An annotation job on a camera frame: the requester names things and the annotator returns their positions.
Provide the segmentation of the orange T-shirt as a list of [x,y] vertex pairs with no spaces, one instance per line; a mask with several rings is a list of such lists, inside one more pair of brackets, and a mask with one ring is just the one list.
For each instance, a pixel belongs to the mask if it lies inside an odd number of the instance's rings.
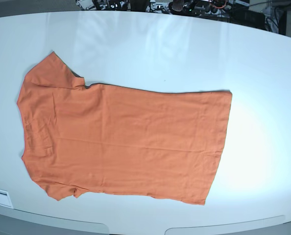
[[86,86],[55,54],[24,77],[22,160],[49,197],[87,192],[204,205],[225,145],[230,91]]

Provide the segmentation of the white power strip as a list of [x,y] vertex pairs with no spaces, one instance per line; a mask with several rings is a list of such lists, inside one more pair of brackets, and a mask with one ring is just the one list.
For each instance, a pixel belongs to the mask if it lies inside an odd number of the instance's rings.
[[158,8],[163,6],[168,6],[171,0],[150,0],[150,6],[152,8]]

